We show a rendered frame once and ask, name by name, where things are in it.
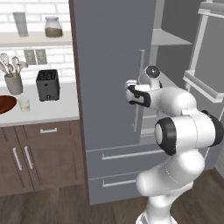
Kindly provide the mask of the grey fridge drawer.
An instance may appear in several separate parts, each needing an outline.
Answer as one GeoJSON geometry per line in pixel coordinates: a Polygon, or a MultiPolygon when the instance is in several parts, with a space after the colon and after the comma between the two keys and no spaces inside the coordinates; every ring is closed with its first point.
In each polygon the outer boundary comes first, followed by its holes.
{"type": "Polygon", "coordinates": [[[136,183],[128,185],[118,185],[111,187],[102,187],[102,181],[113,183],[137,178],[137,172],[126,173],[102,178],[92,178],[88,181],[89,203],[97,205],[101,203],[126,200],[140,197],[136,183]]]}
{"type": "Polygon", "coordinates": [[[87,177],[89,179],[97,179],[118,174],[141,172],[162,164],[169,157],[165,152],[163,152],[139,157],[126,157],[102,161],[102,153],[105,157],[108,157],[158,150],[161,149],[156,144],[136,144],[102,150],[89,150],[86,152],[87,177]]]}

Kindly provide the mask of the dark grey toaster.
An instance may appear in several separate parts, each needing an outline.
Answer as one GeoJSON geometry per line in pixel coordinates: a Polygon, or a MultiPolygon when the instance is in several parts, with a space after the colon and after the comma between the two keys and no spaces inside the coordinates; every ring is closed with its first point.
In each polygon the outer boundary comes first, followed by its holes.
{"type": "Polygon", "coordinates": [[[39,70],[36,85],[41,102],[57,101],[60,98],[60,83],[56,69],[39,70]]]}

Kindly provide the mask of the pale wall shelf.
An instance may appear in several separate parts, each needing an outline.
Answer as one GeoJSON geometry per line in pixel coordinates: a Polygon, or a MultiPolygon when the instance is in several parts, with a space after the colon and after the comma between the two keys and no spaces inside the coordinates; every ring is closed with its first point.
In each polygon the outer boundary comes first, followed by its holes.
{"type": "Polygon", "coordinates": [[[16,32],[0,32],[0,47],[24,46],[71,46],[72,33],[64,31],[59,38],[48,38],[41,31],[33,31],[27,37],[19,37],[16,32]]]}

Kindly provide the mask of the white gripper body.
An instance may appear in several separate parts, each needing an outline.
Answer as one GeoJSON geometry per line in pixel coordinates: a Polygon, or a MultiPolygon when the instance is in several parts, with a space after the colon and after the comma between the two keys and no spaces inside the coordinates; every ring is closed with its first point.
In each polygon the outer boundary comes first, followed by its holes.
{"type": "Polygon", "coordinates": [[[126,100],[131,105],[137,104],[140,98],[140,94],[135,90],[136,85],[136,80],[127,80],[125,82],[126,100]]]}

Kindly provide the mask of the white fridge door bin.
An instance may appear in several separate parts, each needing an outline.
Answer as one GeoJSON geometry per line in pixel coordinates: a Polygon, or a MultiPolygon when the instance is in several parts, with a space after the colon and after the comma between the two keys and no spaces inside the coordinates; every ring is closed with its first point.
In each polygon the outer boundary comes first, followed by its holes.
{"type": "Polygon", "coordinates": [[[224,3],[201,2],[198,13],[216,18],[224,18],[224,3]]]}
{"type": "Polygon", "coordinates": [[[194,70],[186,70],[183,80],[204,95],[212,103],[221,103],[224,100],[224,93],[218,93],[200,79],[194,76],[194,70]]]}

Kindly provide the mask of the brown cupboard door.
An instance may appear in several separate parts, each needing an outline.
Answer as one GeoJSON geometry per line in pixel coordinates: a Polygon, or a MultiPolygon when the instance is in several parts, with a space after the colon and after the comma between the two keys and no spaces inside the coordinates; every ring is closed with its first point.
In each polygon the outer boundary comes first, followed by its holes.
{"type": "Polygon", "coordinates": [[[35,191],[85,183],[80,121],[70,136],[31,140],[17,136],[35,191]],[[28,164],[25,146],[29,147],[33,169],[28,164]]]}
{"type": "Polygon", "coordinates": [[[33,191],[32,180],[16,129],[13,126],[0,127],[0,196],[33,191]],[[12,152],[13,148],[17,148],[17,154],[23,166],[22,171],[18,169],[17,161],[12,152]]]}

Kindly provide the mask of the pale kitchen spoon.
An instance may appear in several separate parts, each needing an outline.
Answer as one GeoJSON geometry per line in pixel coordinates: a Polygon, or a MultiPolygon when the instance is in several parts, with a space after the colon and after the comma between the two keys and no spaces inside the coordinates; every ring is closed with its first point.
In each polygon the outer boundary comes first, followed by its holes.
{"type": "Polygon", "coordinates": [[[19,58],[17,56],[12,57],[12,65],[14,66],[16,76],[18,76],[18,62],[19,58]]]}

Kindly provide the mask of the brown cupboard drawer front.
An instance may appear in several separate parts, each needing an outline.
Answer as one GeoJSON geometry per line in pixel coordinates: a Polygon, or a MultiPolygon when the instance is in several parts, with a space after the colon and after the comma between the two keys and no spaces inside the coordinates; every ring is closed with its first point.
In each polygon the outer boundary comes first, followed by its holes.
{"type": "Polygon", "coordinates": [[[67,137],[74,133],[74,128],[78,124],[79,120],[24,124],[17,126],[16,132],[20,137],[23,137],[25,140],[36,139],[38,137],[67,137]],[[51,130],[55,127],[58,128],[58,131],[55,133],[40,134],[40,129],[51,130]]]}

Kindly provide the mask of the grey wall outlet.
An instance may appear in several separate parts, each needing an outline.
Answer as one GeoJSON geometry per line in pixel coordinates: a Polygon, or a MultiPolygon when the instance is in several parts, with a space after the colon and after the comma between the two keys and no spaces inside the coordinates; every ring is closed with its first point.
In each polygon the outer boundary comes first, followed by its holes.
{"type": "Polygon", "coordinates": [[[34,50],[24,50],[25,61],[28,65],[36,65],[36,58],[34,50]]]}
{"type": "Polygon", "coordinates": [[[36,49],[36,58],[39,65],[46,65],[47,59],[46,59],[46,50],[45,49],[36,49]]]}

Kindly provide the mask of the metal whisk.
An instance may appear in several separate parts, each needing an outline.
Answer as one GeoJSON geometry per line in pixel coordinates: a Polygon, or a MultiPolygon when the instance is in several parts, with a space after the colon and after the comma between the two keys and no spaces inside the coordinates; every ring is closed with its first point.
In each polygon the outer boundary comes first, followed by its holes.
{"type": "Polygon", "coordinates": [[[9,64],[9,56],[6,53],[0,54],[0,60],[4,63],[6,72],[9,72],[8,64],[9,64]]]}

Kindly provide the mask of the pale kitchen spatula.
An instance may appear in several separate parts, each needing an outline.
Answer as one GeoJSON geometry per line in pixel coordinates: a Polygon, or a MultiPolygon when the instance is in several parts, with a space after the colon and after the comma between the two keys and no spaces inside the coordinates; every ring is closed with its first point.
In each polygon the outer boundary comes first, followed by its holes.
{"type": "Polygon", "coordinates": [[[19,61],[17,63],[17,74],[20,74],[21,70],[25,67],[28,67],[28,64],[24,61],[19,61]]]}

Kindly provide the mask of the tall grey cup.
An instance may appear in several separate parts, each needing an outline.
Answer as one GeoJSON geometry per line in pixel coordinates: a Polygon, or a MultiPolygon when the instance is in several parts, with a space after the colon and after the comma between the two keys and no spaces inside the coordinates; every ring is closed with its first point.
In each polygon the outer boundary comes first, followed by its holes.
{"type": "Polygon", "coordinates": [[[18,36],[27,37],[28,30],[27,30],[25,13],[22,11],[16,11],[16,12],[13,12],[12,15],[14,17],[14,21],[17,27],[18,36]]]}

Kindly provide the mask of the glass of lemonade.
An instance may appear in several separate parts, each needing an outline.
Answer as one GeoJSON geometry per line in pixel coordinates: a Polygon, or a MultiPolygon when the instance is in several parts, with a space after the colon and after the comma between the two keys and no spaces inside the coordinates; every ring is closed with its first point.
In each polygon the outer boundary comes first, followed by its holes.
{"type": "Polygon", "coordinates": [[[30,110],[30,100],[24,97],[19,98],[18,105],[22,112],[28,112],[30,110]]]}

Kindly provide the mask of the brown wooden bowl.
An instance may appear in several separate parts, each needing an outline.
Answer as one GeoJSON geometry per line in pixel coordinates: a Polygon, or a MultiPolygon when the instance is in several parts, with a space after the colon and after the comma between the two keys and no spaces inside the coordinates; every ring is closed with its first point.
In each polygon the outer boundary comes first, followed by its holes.
{"type": "Polygon", "coordinates": [[[10,95],[0,95],[0,114],[13,109],[17,104],[17,99],[10,95]]]}

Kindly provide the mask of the grey open fridge door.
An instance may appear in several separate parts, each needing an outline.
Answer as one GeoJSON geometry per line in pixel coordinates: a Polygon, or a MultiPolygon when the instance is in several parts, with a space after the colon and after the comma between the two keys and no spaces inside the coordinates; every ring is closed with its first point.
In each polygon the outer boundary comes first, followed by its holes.
{"type": "MultiPolygon", "coordinates": [[[[224,0],[203,0],[224,4],[224,0]]],[[[218,93],[224,93],[224,18],[200,15],[199,28],[190,66],[194,76],[218,93]]],[[[185,83],[185,89],[197,100],[198,110],[206,110],[224,125],[224,100],[212,103],[195,88],[185,83]]]]}

